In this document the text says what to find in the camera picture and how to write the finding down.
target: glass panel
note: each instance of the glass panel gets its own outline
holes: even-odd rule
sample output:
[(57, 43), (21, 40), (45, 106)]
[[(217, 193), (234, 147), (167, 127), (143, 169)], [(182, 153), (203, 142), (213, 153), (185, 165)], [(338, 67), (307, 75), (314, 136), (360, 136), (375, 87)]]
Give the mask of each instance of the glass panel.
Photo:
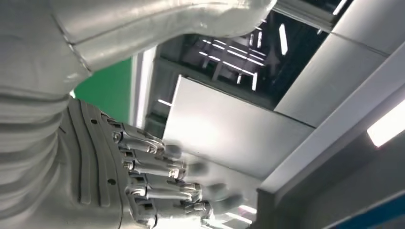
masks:
[(245, 36), (218, 39), (186, 35), (180, 63), (235, 88), (227, 93), (238, 97), (243, 91), (266, 98), (275, 106), (327, 36), (271, 12)]
[(353, 0), (303, 0), (333, 15), (342, 15)]

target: light fixture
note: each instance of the light fixture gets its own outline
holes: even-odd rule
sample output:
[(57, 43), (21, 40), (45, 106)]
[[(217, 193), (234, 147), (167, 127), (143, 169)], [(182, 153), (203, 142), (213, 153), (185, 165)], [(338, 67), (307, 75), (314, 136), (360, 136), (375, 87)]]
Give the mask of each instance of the light fixture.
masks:
[(224, 47), (219, 46), (219, 45), (217, 45), (217, 44), (213, 44), (213, 46), (214, 46), (214, 47), (217, 47), (218, 49), (222, 49), (222, 50), (224, 50), (224, 49), (225, 49)]
[(255, 55), (253, 55), (253, 54), (249, 54), (249, 56), (255, 57), (256, 59), (259, 59), (259, 60), (261, 60), (261, 61), (265, 61), (265, 59), (263, 59), (263, 58), (261, 58), (261, 57), (258, 57), (258, 56), (255, 56)]
[(252, 90), (256, 91), (256, 84), (257, 84), (257, 73), (253, 75), (253, 83), (252, 83)]
[(243, 55), (241, 55), (241, 54), (239, 54), (239, 53), (236, 53), (236, 52), (234, 52), (234, 51), (232, 51), (232, 50), (227, 50), (227, 52), (229, 52), (230, 54), (233, 54), (233, 55), (235, 55), (235, 56), (238, 56), (238, 57), (240, 57), (240, 58), (242, 58), (242, 59), (244, 59), (244, 60), (246, 60), (246, 58), (247, 58), (247, 57), (245, 57), (245, 56), (243, 56)]
[(156, 56), (156, 46), (150, 48), (143, 53), (140, 83), (139, 83), (139, 98), (136, 127), (143, 129), (145, 127), (145, 117), (149, 100), (150, 83), (152, 79), (153, 60)]
[(220, 41), (220, 40), (214, 40), (215, 42), (218, 42), (218, 43), (220, 43), (220, 44), (226, 44), (225, 42), (222, 42), (222, 41)]
[(258, 65), (260, 65), (260, 66), (264, 66), (264, 64), (262, 64), (262, 63), (260, 63), (260, 62), (257, 62), (257, 61), (255, 61), (255, 60), (253, 60), (253, 59), (248, 58), (247, 60), (250, 61), (250, 62), (253, 62), (253, 63), (255, 63), (255, 64), (258, 64)]
[(255, 74), (251, 73), (250, 71), (246, 71), (245, 69), (241, 69), (240, 67), (235, 66), (235, 65), (233, 65), (233, 64), (231, 64), (231, 63), (228, 63), (228, 62), (226, 62), (226, 61), (223, 61), (222, 63), (224, 63), (224, 64), (226, 64), (226, 65), (228, 65), (228, 66), (230, 66), (230, 67), (233, 67), (233, 68), (235, 68), (236, 70), (239, 70), (239, 71), (242, 71), (242, 72), (244, 72), (244, 73), (246, 73), (246, 74), (249, 74), (249, 75), (251, 75), (251, 76), (254, 76), (254, 75), (255, 75)]
[(165, 105), (167, 105), (167, 106), (172, 106), (172, 104), (171, 103), (169, 103), (169, 102), (166, 102), (166, 101), (164, 101), (164, 100), (161, 100), (161, 99), (158, 99), (158, 102), (159, 103), (161, 103), (161, 104), (165, 104)]
[(72, 98), (76, 98), (76, 94), (75, 94), (75, 91), (74, 90), (71, 90), (70, 92), (69, 92), (69, 95), (72, 97)]
[(260, 49), (262, 47), (262, 36), (263, 33), (260, 31), (257, 37), (257, 48)]
[(252, 50), (252, 51), (254, 51), (254, 52), (256, 52), (257, 54), (260, 54), (260, 55), (262, 55), (262, 56), (266, 56), (264, 53), (261, 53), (261, 52), (259, 52), (259, 51), (254, 50), (254, 49), (250, 49), (250, 50)]
[(218, 57), (215, 57), (215, 56), (209, 56), (209, 58), (216, 60), (216, 61), (221, 61), (221, 59), (219, 59)]
[(228, 212), (228, 213), (226, 213), (226, 215), (228, 215), (228, 216), (230, 216), (230, 217), (232, 217), (234, 219), (240, 220), (242, 222), (245, 222), (247, 224), (252, 224), (253, 223), (253, 221), (251, 221), (250, 219), (246, 219), (245, 217), (241, 217), (241, 216), (239, 216), (237, 214), (234, 214), (234, 213)]
[(254, 35), (253, 35), (253, 33), (251, 33), (250, 34), (250, 38), (249, 38), (249, 46), (252, 46), (253, 45), (253, 39), (254, 39), (255, 37), (254, 37)]
[(246, 51), (243, 51), (243, 50), (241, 50), (241, 49), (238, 49), (238, 48), (236, 48), (236, 47), (234, 47), (234, 46), (231, 46), (231, 45), (230, 45), (229, 48), (235, 49), (235, 50), (238, 50), (238, 51), (240, 51), (240, 52), (242, 52), (242, 53), (244, 53), (244, 54), (247, 54)]
[(405, 100), (375, 122), (367, 133), (376, 147), (384, 145), (405, 130)]
[(280, 25), (278, 31), (280, 33), (281, 54), (285, 56), (288, 51), (288, 45), (287, 45), (286, 27), (284, 26), (284, 24)]
[(336, 7), (335, 11), (333, 11), (333, 15), (338, 15), (339, 12), (342, 10), (344, 4), (346, 4), (347, 0), (341, 0), (338, 4), (338, 6)]

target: green wall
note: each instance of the green wall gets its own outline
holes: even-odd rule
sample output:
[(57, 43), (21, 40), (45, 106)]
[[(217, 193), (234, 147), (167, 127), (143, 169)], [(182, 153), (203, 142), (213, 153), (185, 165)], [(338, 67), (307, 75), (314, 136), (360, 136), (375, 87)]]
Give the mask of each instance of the green wall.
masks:
[(93, 104), (120, 122), (128, 122), (131, 59), (100, 70), (75, 88), (76, 98)]

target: screw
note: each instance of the screw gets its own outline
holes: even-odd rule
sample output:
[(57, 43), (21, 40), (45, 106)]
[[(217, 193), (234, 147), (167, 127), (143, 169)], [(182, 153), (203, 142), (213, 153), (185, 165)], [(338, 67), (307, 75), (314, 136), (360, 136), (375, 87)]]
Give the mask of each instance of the screw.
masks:
[(134, 162), (132, 162), (132, 161), (124, 161), (123, 166), (126, 169), (132, 170), (134, 168)]
[(117, 143), (121, 140), (121, 136), (122, 136), (121, 133), (114, 132), (114, 133), (113, 133), (113, 140), (114, 140), (114, 143), (117, 144)]

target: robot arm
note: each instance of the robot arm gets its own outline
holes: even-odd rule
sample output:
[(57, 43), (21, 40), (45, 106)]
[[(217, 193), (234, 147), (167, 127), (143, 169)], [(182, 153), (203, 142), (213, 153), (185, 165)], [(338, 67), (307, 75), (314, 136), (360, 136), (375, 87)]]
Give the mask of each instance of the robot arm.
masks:
[[(165, 181), (139, 192), (141, 182), (127, 171), (131, 163), (134, 174), (148, 173), (147, 184), (156, 175), (181, 178), (187, 169), (176, 156), (164, 156), (150, 136), (135, 138), (127, 129), (111, 135), (116, 129), (107, 117), (68, 93), (94, 71), (177, 35), (247, 33), (275, 3), (1, 1), (0, 228), (145, 228), (173, 212), (205, 216), (209, 208), (198, 196), (203, 188)], [(120, 150), (136, 147), (159, 157), (122, 159)]]

